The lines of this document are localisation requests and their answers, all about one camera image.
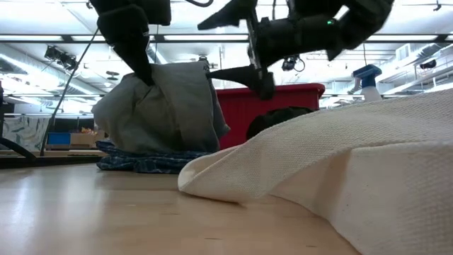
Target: red plastic container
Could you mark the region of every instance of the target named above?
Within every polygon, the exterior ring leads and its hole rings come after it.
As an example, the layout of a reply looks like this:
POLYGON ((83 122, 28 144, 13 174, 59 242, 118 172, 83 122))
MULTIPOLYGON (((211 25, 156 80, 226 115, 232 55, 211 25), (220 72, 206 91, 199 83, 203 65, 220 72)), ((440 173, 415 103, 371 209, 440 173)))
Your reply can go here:
POLYGON ((270 101, 260 99, 247 88, 218 90, 220 106, 225 121, 231 128, 220 140, 222 149, 241 145, 246 141, 246 132, 252 120, 277 108, 301 106, 319 108, 319 99, 325 91, 323 84, 297 84, 278 86, 270 101))

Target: gray fabric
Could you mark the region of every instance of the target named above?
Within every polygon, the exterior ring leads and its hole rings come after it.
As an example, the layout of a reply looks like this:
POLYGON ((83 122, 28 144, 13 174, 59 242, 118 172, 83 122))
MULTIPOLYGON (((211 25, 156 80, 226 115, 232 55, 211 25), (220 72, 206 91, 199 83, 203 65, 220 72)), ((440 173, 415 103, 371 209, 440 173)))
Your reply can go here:
POLYGON ((204 62, 152 65, 156 86, 126 75, 94 107, 95 122, 126 152, 216 152, 224 122, 204 62))

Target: wooden table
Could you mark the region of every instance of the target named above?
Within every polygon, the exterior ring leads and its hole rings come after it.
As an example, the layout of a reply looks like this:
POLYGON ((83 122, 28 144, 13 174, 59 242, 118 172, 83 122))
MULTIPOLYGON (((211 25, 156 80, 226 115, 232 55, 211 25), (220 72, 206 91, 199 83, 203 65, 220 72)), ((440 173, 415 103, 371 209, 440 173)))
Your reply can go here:
POLYGON ((299 205, 196 198, 176 180, 94 165, 0 171, 0 254, 357 254, 299 205))

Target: denim fabric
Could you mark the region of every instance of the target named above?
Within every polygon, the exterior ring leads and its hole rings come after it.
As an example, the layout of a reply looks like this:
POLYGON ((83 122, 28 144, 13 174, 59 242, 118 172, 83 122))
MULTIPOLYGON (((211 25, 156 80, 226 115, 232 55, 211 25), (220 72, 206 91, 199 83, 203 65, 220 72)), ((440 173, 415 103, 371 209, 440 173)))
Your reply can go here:
POLYGON ((206 152, 135 154, 117 149, 110 141, 98 141, 96 146, 108 154, 97 163, 100 169, 134 171, 142 174, 179 174, 187 163, 209 154, 206 152))

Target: spray bottle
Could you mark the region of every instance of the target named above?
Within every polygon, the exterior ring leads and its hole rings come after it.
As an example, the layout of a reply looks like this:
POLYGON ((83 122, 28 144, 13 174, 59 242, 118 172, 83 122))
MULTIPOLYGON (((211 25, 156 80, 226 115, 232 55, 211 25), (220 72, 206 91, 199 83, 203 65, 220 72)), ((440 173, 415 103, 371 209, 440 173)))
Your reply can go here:
POLYGON ((362 95, 365 102, 382 100, 381 94, 376 89, 376 77, 382 74, 382 70, 373 64, 368 64, 352 73, 356 83, 362 81, 362 95))

